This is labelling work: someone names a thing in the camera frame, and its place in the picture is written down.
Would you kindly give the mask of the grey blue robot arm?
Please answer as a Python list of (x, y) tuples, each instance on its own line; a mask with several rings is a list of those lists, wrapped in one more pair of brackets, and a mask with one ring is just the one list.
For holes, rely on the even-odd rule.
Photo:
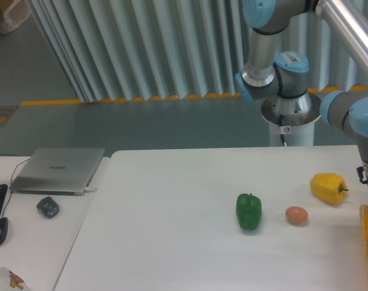
[(307, 12), (329, 25), (368, 76), (368, 20), (352, 1), (243, 1), (244, 19), (253, 32), (249, 58), (235, 76), (236, 86), (247, 102), (269, 98), (270, 109), (262, 114), (278, 127), (322, 117), (352, 138), (363, 163), (358, 176), (368, 186), (368, 90), (336, 91), (319, 99), (307, 91), (307, 58), (277, 51), (290, 20)]

